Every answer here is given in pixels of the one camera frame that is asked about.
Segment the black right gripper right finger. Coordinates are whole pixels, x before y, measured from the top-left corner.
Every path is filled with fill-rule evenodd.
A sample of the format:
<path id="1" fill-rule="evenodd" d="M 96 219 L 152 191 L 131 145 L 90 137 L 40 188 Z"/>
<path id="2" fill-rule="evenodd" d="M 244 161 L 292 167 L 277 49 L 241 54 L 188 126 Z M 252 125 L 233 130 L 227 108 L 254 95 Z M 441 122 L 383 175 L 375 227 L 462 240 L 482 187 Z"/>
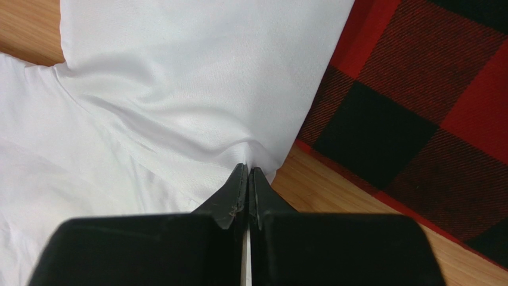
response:
<path id="1" fill-rule="evenodd" d="M 419 224 L 400 214 L 296 211 L 249 174 L 253 285 L 444 285 Z"/>

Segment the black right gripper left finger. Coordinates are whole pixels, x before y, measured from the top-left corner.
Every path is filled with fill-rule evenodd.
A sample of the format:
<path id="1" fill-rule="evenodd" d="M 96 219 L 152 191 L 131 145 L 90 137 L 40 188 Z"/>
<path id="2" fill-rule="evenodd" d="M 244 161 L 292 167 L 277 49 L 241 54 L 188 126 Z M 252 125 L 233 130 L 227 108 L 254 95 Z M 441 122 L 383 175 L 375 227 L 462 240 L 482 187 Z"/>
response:
<path id="1" fill-rule="evenodd" d="M 244 285 L 248 169 L 190 213 L 85 217 L 62 223 L 30 285 Z"/>

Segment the white long sleeve shirt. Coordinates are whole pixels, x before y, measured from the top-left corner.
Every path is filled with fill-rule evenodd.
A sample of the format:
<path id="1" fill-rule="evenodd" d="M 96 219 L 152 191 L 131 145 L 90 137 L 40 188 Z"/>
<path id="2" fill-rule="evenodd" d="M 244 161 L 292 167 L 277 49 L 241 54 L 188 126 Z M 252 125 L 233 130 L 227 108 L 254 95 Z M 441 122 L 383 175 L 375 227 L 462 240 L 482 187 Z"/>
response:
<path id="1" fill-rule="evenodd" d="M 64 63 L 1 54 L 1 284 L 55 228 L 189 212 L 238 163 L 273 179 L 352 1 L 61 1 Z"/>

